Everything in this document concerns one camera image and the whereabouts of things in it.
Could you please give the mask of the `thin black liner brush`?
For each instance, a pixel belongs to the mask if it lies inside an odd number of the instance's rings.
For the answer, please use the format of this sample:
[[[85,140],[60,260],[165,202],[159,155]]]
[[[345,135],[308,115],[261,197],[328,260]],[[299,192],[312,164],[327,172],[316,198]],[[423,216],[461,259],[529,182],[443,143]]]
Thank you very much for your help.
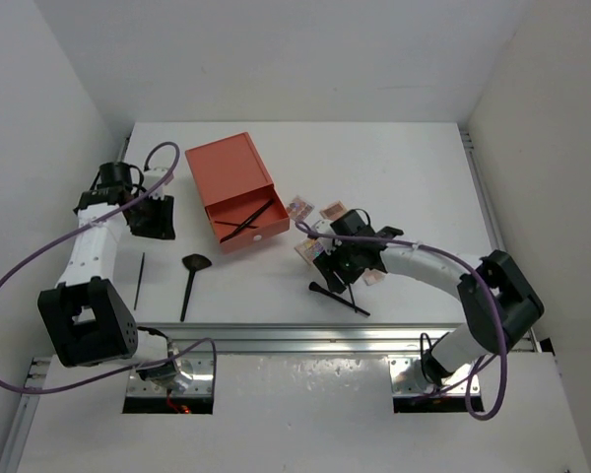
[[[225,221],[216,221],[216,224],[221,225],[221,226],[226,226],[231,228],[231,231],[233,233],[235,232],[243,232],[245,230],[255,230],[257,229],[257,226],[255,225],[251,225],[251,224],[235,224],[235,223],[231,223],[231,222],[225,222]]]

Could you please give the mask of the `black fluffy makeup brush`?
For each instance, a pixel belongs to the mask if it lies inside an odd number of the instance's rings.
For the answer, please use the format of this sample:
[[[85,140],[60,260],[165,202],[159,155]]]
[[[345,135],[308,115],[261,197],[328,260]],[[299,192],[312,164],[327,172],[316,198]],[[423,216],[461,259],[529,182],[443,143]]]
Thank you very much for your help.
[[[311,282],[308,285],[308,289],[313,292],[313,293],[317,293],[320,294],[322,296],[325,296],[339,304],[345,305],[348,308],[350,308],[352,311],[354,311],[355,313],[358,313],[364,317],[370,317],[370,313],[367,310],[364,310],[363,308],[357,306],[355,304],[355,301],[353,299],[350,299],[349,301],[330,292],[329,290],[323,288],[321,285],[319,285],[316,282]]]

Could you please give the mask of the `thin black eyeliner brush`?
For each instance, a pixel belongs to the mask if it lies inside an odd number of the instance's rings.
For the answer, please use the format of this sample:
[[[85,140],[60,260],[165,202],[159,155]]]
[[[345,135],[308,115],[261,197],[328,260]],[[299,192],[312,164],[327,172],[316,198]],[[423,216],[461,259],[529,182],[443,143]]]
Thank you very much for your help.
[[[145,261],[146,261],[146,253],[143,252],[141,255],[141,260],[140,260],[140,265],[139,265],[139,270],[138,270],[138,276],[137,276],[137,282],[136,282],[136,288],[135,288],[135,294],[134,294],[134,302],[133,302],[133,310],[137,310],[137,306],[138,306],[138,301],[140,298],[140,292],[141,292],[141,285],[142,285],[142,280],[143,280],[143,274],[144,274],[144,267],[145,267]]]

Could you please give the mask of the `thin black makeup brush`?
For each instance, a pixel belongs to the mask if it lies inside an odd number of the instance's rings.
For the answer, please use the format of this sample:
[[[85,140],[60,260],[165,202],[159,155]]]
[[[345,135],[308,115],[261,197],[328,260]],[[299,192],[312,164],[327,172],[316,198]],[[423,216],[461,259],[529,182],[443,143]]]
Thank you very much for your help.
[[[354,297],[354,293],[353,293],[353,289],[352,289],[352,285],[350,283],[346,284],[349,296],[350,296],[350,302],[349,304],[351,305],[351,309],[359,314],[359,307],[356,305],[356,301],[355,301],[355,297]]]

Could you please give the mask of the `nine-pan warm eyeshadow palette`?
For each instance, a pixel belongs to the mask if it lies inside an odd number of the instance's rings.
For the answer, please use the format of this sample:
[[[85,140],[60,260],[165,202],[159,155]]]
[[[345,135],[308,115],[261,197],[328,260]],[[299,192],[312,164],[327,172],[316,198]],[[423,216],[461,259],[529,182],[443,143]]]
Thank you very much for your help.
[[[294,222],[304,221],[314,210],[315,206],[300,196],[294,197],[286,206],[286,211]]]

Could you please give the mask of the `orange drawer box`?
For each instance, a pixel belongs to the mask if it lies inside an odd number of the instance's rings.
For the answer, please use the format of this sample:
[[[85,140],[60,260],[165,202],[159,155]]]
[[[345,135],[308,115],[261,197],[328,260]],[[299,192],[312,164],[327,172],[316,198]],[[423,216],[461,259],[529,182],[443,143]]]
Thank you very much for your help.
[[[206,209],[274,185],[247,132],[186,150],[185,157]]]

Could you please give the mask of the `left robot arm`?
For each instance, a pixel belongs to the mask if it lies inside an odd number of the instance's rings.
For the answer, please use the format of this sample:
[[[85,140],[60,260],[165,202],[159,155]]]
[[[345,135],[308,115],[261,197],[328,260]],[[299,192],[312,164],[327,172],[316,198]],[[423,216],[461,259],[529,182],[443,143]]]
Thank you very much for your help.
[[[125,232],[175,238],[174,199],[164,191],[171,171],[143,168],[134,181],[132,170],[125,163],[100,166],[98,184],[82,193],[74,210],[80,234],[66,269],[54,288],[39,294],[37,307],[64,367],[133,364],[141,379],[172,388],[180,371],[173,343],[159,330],[137,325],[112,281]]]

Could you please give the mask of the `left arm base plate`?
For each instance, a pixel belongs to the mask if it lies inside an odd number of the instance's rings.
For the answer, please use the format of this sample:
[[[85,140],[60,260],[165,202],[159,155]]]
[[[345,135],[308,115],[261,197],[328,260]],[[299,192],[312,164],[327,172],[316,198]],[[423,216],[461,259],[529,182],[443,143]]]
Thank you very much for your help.
[[[128,397],[164,398],[210,397],[213,393],[214,361],[206,357],[181,358],[156,368],[139,369],[129,374]]]

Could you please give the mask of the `black blush brush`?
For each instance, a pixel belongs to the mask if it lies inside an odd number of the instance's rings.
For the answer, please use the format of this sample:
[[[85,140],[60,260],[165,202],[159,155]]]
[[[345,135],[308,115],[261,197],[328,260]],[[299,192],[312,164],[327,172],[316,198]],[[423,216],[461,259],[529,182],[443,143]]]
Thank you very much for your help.
[[[250,216],[248,216],[243,222],[242,224],[247,225],[247,224],[252,224],[256,219],[258,219],[266,210],[268,210],[272,205],[274,204],[274,200],[270,199],[268,200],[266,203],[264,203],[260,208],[258,208],[257,210],[255,210]],[[228,235],[222,237],[220,239],[220,242],[225,242],[228,241],[236,236],[238,236],[239,234],[241,234],[242,232],[230,232]]]

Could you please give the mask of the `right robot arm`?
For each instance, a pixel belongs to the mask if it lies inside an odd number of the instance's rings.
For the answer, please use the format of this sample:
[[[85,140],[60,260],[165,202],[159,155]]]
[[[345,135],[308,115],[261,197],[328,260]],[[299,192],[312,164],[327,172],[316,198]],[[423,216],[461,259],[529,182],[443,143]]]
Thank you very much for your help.
[[[413,363],[413,383],[419,389],[441,387],[459,368],[483,356],[505,357],[545,312],[505,251],[459,256],[407,241],[398,228],[375,230],[368,213],[358,209],[299,229],[320,243],[313,264],[332,293],[344,293],[365,271],[375,270],[422,282],[459,302],[464,322]]]

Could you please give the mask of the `black fan makeup brush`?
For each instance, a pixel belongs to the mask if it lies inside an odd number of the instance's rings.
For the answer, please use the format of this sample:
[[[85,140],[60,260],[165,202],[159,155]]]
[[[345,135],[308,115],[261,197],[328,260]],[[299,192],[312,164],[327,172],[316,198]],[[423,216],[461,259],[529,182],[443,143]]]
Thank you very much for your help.
[[[186,319],[186,312],[188,310],[188,305],[190,302],[190,296],[191,296],[192,287],[193,287],[196,273],[211,267],[212,261],[204,255],[201,255],[198,253],[193,253],[193,254],[184,256],[181,259],[181,262],[182,262],[182,265],[184,266],[184,268],[188,272],[188,277],[187,277],[186,286],[185,286],[185,290],[184,290],[182,308],[181,308],[180,317],[179,317],[179,321],[184,322]]]

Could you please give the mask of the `four-pan brown eyeshadow palette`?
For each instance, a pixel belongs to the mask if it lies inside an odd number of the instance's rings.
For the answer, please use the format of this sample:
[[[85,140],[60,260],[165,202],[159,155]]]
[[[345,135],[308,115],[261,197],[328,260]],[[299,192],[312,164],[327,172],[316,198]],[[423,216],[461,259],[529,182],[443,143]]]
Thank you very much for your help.
[[[333,202],[319,211],[321,217],[326,220],[335,221],[348,212],[348,209],[341,201]]]

